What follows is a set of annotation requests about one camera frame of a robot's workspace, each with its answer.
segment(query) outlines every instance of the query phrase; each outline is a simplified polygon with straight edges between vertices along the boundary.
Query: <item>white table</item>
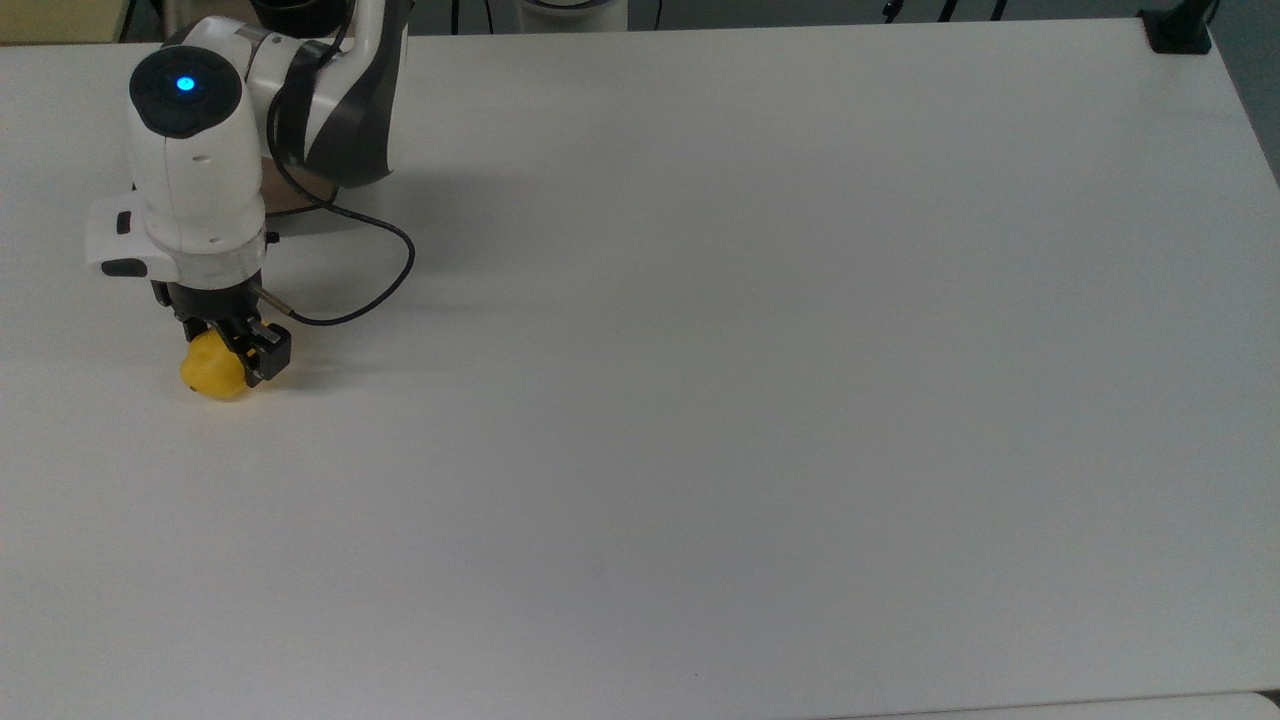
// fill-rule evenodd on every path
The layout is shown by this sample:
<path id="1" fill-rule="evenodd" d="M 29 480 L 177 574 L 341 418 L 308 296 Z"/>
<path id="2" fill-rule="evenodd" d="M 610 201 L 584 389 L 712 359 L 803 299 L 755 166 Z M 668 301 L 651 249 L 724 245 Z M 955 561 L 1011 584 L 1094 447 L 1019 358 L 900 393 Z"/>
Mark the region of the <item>white table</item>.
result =
<path id="1" fill-rule="evenodd" d="M 1280 685 L 1280 192 L 1216 54 L 1138 20 L 415 38 L 406 164 L 344 200 L 420 268 L 216 404 L 146 283 L 82 265 L 146 51 L 0 51 L 10 717 Z M 282 229 L 315 237 L 268 286 L 314 314 L 401 261 Z"/>

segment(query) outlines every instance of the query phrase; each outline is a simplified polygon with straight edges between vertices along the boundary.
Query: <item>yellow object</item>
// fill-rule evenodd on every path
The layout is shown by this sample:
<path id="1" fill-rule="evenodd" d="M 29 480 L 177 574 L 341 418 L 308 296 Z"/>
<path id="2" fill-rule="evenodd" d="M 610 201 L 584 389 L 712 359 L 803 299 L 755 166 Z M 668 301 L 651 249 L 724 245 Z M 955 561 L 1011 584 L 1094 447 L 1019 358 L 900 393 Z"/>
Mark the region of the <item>yellow object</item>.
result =
<path id="1" fill-rule="evenodd" d="M 191 389 L 218 400 L 230 400 L 248 389 L 239 357 L 227 350 L 223 338 L 212 329 L 191 341 L 178 374 Z"/>

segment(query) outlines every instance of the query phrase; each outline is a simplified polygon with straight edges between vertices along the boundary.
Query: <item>white robot link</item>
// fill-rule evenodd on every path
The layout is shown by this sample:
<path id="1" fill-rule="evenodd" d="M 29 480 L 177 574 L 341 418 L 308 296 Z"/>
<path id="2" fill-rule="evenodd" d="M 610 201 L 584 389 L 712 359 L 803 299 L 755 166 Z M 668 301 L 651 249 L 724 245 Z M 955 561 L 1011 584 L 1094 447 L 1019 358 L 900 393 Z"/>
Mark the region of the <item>white robot link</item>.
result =
<path id="1" fill-rule="evenodd" d="M 265 232 L 260 156 L 342 187 L 389 174 L 412 4 L 332 0 L 317 13 L 316 3 L 255 0 L 273 29 L 205 18 L 138 63 L 129 79 L 136 190 L 92 205 L 88 263 L 108 275 L 151 281 L 188 342 L 216 331 L 239 357 L 248 387 L 284 369 L 291 348 L 288 331 L 264 324 L 257 311 L 260 299 L 276 304 L 261 288 L 274 237 Z M 289 13 L 291 6 L 308 8 Z M 352 40 L 342 51 L 348 26 Z M 332 45 L 294 37 L 334 29 Z M 411 264 L 412 243 L 402 237 Z"/>

